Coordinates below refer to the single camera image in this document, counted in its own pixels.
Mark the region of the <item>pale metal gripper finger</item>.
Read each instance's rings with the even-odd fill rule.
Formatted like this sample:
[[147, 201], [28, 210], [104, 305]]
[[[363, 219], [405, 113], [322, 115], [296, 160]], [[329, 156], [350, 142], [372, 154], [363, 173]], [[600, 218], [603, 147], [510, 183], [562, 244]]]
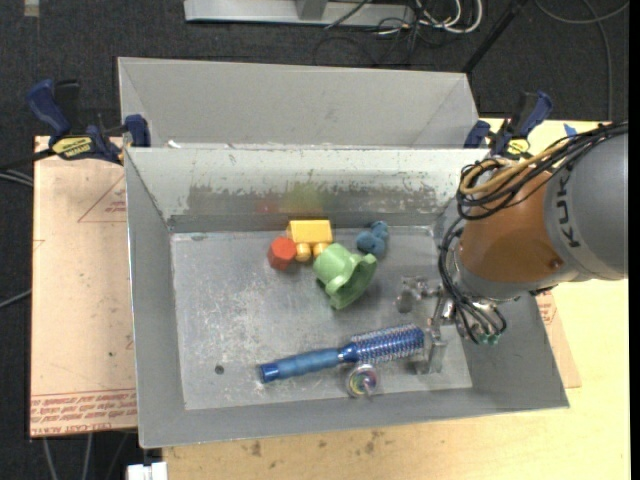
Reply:
[[423, 350], [413, 362], [415, 373], [418, 375], [440, 373], [447, 347], [448, 341], [443, 338], [441, 330], [437, 327], [427, 327]]
[[400, 294], [395, 301], [401, 314], [415, 310], [423, 301], [441, 294], [441, 282], [426, 276], [403, 277]]

